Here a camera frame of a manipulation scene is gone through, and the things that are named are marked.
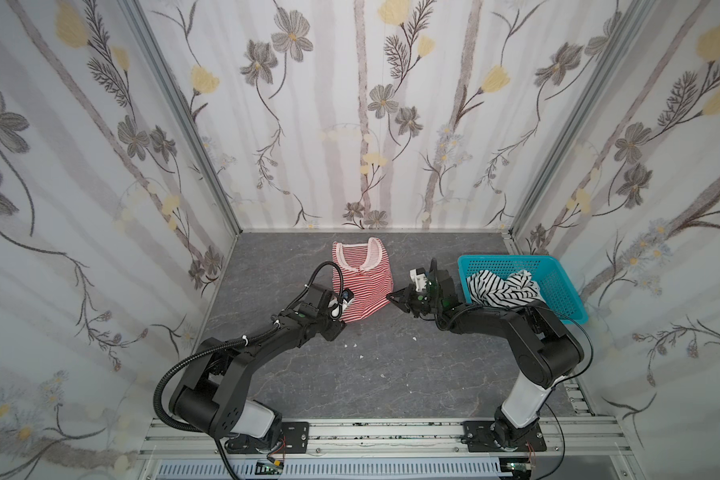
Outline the red white striped tank top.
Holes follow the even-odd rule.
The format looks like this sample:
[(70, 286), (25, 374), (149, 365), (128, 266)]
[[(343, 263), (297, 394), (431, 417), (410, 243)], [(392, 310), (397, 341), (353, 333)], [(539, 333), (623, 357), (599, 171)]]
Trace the red white striped tank top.
[(364, 320), (388, 304), (387, 295), (394, 289), (389, 256), (382, 241), (369, 237), (365, 243), (334, 242), (332, 261), (343, 276), (333, 274), (333, 287), (341, 293), (349, 289), (353, 297), (345, 301), (341, 320), (346, 323)]

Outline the black white striped tank top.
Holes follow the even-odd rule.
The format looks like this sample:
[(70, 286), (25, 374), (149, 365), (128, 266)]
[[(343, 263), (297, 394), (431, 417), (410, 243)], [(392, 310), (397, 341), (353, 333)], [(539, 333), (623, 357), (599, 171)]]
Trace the black white striped tank top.
[(541, 300), (539, 284), (527, 270), (510, 274), (506, 279), (489, 270), (481, 270), (466, 279), (471, 300), (479, 305), (512, 309)]

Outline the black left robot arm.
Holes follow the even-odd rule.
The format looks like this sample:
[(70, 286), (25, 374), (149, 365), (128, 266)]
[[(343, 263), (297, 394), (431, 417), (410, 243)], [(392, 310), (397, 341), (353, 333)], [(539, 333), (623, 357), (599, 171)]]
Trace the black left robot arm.
[(205, 340), (198, 351), (171, 367), (153, 395), (157, 417), (181, 431), (200, 432), (214, 440), (247, 436), (273, 445), (281, 436), (282, 416), (250, 400), (254, 374), (266, 363), (317, 335), (335, 340), (346, 323), (341, 319), (354, 300), (317, 284), (307, 286), (270, 326), (235, 340)]

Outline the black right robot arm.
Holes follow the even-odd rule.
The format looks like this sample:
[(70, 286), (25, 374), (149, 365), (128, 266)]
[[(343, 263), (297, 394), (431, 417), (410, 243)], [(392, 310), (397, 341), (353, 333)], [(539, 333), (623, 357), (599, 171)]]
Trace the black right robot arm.
[(486, 451), (541, 451), (540, 413), (555, 386), (585, 358), (566, 325), (540, 299), (519, 306), (459, 300), (453, 278), (432, 264), (411, 272), (411, 283), (386, 296), (401, 311), (432, 321), (439, 330), (482, 334), (507, 341), (519, 369), (493, 420), (465, 429), (464, 441)]

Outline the teal plastic basket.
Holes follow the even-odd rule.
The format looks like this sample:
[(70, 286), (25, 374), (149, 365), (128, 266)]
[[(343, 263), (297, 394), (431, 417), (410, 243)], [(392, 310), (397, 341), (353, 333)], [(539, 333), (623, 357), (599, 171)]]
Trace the teal plastic basket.
[(540, 296), (565, 323), (584, 325), (588, 314), (579, 295), (560, 262), (543, 255), (462, 255), (457, 261), (465, 302), (473, 303), (468, 278), (481, 271), (490, 271), (503, 280), (525, 270), (540, 289)]

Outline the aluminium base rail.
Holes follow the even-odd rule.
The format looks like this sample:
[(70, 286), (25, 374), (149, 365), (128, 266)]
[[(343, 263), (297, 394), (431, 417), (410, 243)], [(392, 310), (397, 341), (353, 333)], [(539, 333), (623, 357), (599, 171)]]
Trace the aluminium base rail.
[[(461, 418), (421, 419), (309, 419), (308, 432), (276, 453), (292, 459), (323, 460), (333, 458), (468, 458), (479, 453), (469, 447), (468, 434)], [(606, 457), (626, 461), (634, 455), (621, 426), (608, 416), (550, 416), (540, 421), (540, 432), (534, 436), (546, 448), (531, 453), (491, 451), (494, 457), (531, 457), (536, 465), (576, 457)], [(139, 460), (175, 460), (219, 458), (214, 441), (202, 433), (173, 430), (154, 420), (138, 450)]]

